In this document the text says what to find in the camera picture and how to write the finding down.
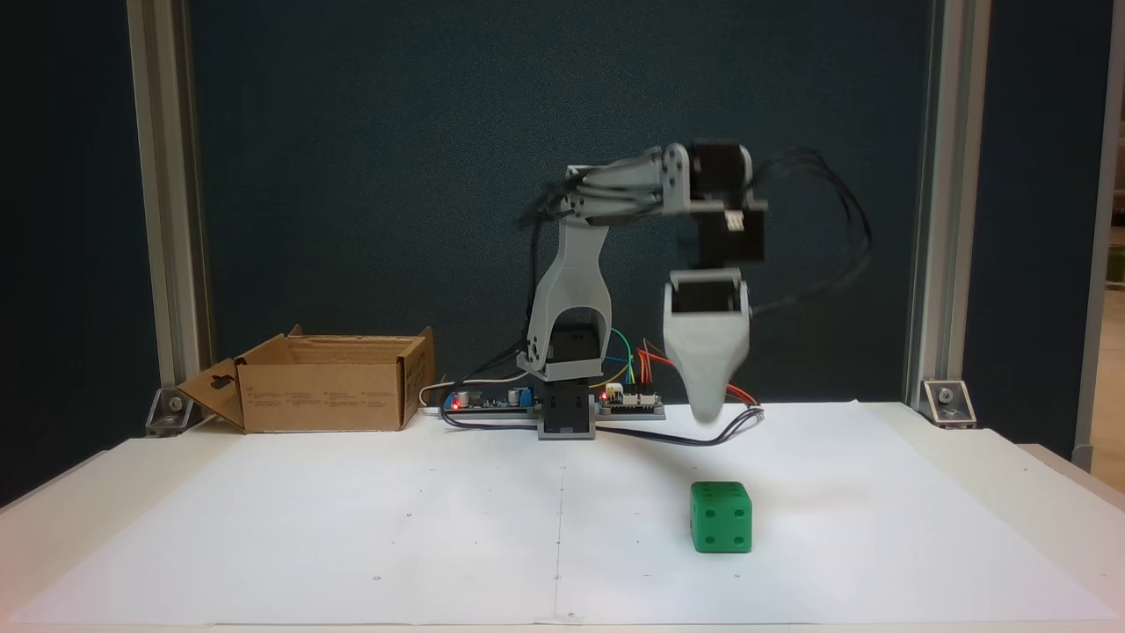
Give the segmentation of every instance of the white cable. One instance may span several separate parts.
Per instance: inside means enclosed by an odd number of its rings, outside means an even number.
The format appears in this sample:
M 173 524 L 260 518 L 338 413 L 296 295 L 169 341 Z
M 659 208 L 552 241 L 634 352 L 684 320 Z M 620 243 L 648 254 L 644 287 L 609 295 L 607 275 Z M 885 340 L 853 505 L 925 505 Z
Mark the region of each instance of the white cable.
M 475 380 L 471 380 L 471 381 L 465 381 L 461 385 L 504 385 L 504 383 L 514 383 L 515 381 L 518 381 L 520 379 L 523 379 L 523 378 L 526 378 L 526 377 L 528 377 L 528 372 L 524 372 L 522 374 L 516 374 L 514 377 L 510 377 L 510 378 L 506 378 L 506 379 L 475 379 Z M 426 407 L 425 399 L 422 398 L 422 395 L 424 395 L 425 392 L 430 391 L 431 389 L 441 389 L 443 387 L 453 387 L 453 383 L 438 383 L 438 385 L 426 386 L 426 387 L 422 388 L 421 390 L 418 390 L 418 406 L 423 407 L 423 408 Z

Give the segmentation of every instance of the white tabletop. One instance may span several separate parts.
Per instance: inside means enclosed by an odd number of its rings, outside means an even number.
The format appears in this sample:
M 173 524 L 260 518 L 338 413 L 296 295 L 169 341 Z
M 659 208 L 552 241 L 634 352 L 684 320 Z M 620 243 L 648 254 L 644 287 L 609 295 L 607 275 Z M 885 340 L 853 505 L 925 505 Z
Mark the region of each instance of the white tabletop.
M 1117 613 L 1125 613 L 1125 513 L 989 431 L 943 432 L 901 405 L 865 406 L 951 476 L 1000 521 Z M 208 424 L 178 438 L 133 440 L 0 514 L 0 627 L 4 631 L 108 631 L 107 626 L 14 625 L 11 614 L 242 438 Z M 130 631 L 196 627 L 135 626 Z M 340 627 L 223 626 L 246 631 L 339 631 Z M 363 627 L 349 627 L 350 630 Z M 426 631 L 429 626 L 379 626 Z M 459 631 L 467 629 L 459 626 Z M 495 627 L 479 627 L 493 630 Z M 543 625 L 520 627 L 543 631 Z M 619 630 L 592 626 L 597 630 Z M 694 630 L 696 627 L 659 627 Z M 1125 621 L 924 625 L 772 625 L 803 631 L 1125 631 Z

